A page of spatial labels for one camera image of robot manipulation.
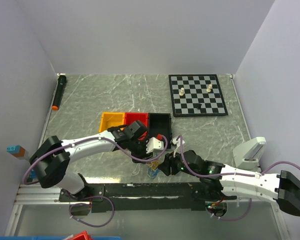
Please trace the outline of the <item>black plastic bin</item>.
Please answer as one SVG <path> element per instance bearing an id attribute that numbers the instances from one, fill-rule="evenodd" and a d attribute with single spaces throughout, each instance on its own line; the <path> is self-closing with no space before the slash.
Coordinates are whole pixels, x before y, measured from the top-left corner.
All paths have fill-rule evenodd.
<path id="1" fill-rule="evenodd" d="M 149 113 L 148 114 L 148 136 L 156 137 L 164 135 L 171 143 L 172 139 L 172 118 L 170 113 Z"/>

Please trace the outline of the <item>red plastic bin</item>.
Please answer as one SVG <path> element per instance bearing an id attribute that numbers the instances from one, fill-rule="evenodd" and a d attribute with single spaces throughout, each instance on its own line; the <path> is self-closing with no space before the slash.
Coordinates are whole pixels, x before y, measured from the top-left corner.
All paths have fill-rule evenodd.
<path id="1" fill-rule="evenodd" d="M 141 121 L 148 127 L 148 113 L 146 112 L 126 112 L 124 117 L 124 124 L 129 126 L 134 121 Z"/>

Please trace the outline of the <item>yellow plastic bin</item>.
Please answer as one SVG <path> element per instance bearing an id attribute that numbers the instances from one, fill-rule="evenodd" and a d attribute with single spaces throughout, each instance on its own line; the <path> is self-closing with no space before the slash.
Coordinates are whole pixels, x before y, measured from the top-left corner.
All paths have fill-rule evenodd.
<path id="1" fill-rule="evenodd" d="M 124 123 L 124 112 L 103 112 L 99 125 L 99 132 L 101 133 L 111 127 L 122 126 Z"/>

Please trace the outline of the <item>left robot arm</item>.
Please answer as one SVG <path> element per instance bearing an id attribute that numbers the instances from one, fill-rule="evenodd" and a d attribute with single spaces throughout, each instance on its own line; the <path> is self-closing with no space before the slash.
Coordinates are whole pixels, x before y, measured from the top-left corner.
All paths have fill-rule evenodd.
<path id="1" fill-rule="evenodd" d="M 29 162 L 43 189 L 54 186 L 67 191 L 77 201 L 92 195 L 85 178 L 68 169 L 69 164 L 98 153 L 127 150 L 131 159 L 140 163 L 153 154 L 146 149 L 142 138 L 147 127 L 139 120 L 130 125 L 113 126 L 101 133 L 72 140 L 49 137 L 32 155 Z"/>

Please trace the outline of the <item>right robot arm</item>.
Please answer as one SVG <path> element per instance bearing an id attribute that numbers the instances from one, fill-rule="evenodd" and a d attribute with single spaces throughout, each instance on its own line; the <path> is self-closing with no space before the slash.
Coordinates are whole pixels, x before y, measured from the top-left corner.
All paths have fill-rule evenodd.
<path id="1" fill-rule="evenodd" d="M 300 217 L 300 180 L 289 171 L 254 173 L 204 160 L 193 150 L 167 153 L 158 169 L 166 176 L 183 172 L 198 177 L 201 187 L 193 193 L 198 200 L 257 199 L 276 203 L 282 212 Z"/>

